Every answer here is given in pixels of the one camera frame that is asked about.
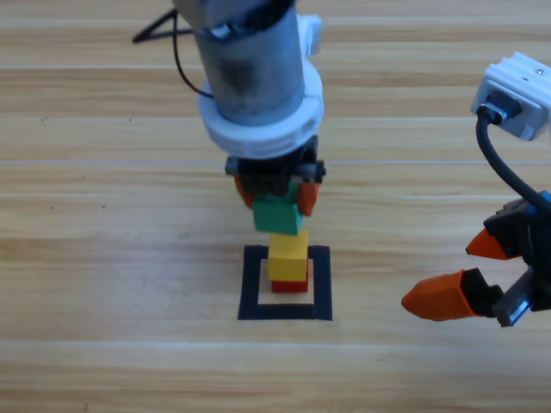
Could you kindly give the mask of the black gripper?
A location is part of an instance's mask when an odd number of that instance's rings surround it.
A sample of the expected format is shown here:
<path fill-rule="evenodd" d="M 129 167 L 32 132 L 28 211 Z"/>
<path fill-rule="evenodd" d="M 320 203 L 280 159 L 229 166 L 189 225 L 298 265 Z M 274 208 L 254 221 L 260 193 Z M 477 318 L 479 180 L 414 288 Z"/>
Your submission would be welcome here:
<path fill-rule="evenodd" d="M 325 176 L 325 163 L 318 160 L 317 137 L 279 157 L 250 159 L 228 156 L 226 173 L 234 176 L 235 187 L 244 204 L 252 209 L 254 195 L 285 196 L 290 182 L 298 182 L 296 200 L 302 215 L 311 217 Z"/>
<path fill-rule="evenodd" d="M 488 285 L 478 268 L 421 280 L 401 300 L 407 311 L 436 322 L 496 317 L 501 326 L 511 327 L 526 311 L 550 308 L 550 215 L 519 199 L 484 226 L 466 252 L 501 261 L 521 257 L 527 271 L 505 293 Z"/>

